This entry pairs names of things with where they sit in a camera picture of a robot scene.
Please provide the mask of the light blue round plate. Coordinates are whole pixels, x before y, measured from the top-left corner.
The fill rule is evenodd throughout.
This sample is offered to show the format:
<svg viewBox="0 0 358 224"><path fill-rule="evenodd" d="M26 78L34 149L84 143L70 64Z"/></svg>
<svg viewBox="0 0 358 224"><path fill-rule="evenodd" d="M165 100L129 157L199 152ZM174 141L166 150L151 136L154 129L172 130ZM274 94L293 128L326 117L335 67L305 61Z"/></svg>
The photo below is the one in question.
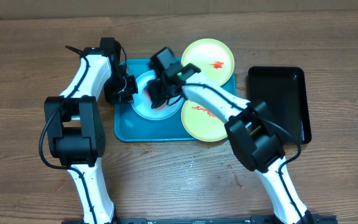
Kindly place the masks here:
<svg viewBox="0 0 358 224"><path fill-rule="evenodd" d="M159 108L152 109L152 100L150 99L146 86L147 82L153 80L154 78L156 78L156 75L153 70L144 72L136 78L138 93L133 95L134 101L132 103L132 107L141 117L159 121L173 116L183 104L183 98L180 98L179 96L174 97L169 102L174 103L178 100L175 104L168 106L167 103L164 103Z"/></svg>

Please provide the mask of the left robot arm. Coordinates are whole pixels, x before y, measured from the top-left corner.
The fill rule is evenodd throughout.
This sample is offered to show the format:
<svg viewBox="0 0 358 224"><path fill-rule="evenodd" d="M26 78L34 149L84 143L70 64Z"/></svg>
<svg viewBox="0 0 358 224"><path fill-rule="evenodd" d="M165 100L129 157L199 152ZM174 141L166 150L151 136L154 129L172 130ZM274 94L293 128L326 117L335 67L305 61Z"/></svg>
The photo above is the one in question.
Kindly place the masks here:
<svg viewBox="0 0 358 224"><path fill-rule="evenodd" d="M101 162L106 136L98 99L103 94L112 105L132 101L138 92L135 78L120 59L124 48L113 37L101 38L98 47L67 48L79 55L80 67L59 96L45 100L40 158L71 175L83 207L80 223L115 223Z"/></svg>

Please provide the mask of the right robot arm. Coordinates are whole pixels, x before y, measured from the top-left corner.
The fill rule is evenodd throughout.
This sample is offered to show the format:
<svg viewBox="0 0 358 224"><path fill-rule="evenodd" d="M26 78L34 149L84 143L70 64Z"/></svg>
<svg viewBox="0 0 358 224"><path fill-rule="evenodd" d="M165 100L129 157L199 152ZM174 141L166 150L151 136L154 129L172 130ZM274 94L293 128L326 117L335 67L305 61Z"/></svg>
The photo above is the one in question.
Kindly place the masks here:
<svg viewBox="0 0 358 224"><path fill-rule="evenodd" d="M183 66L171 49L164 47L150 58L156 79L147 84L152 108L182 96L201 105L224 123L232 151L263 183L281 223L313 223L288 174L284 145L293 136L274 123L265 102L239 98L210 80L192 63Z"/></svg>

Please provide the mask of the orange sponge with green scourer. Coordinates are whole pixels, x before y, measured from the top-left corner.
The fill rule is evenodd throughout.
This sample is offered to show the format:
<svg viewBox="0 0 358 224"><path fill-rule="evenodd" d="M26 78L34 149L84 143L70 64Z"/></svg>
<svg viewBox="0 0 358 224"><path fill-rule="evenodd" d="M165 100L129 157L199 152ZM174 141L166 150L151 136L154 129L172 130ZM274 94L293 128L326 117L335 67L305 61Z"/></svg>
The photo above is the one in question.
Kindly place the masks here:
<svg viewBox="0 0 358 224"><path fill-rule="evenodd" d="M157 109L158 107L160 107L160 102L161 102L160 90L149 88L148 93L149 93L150 100L152 102L151 108Z"/></svg>

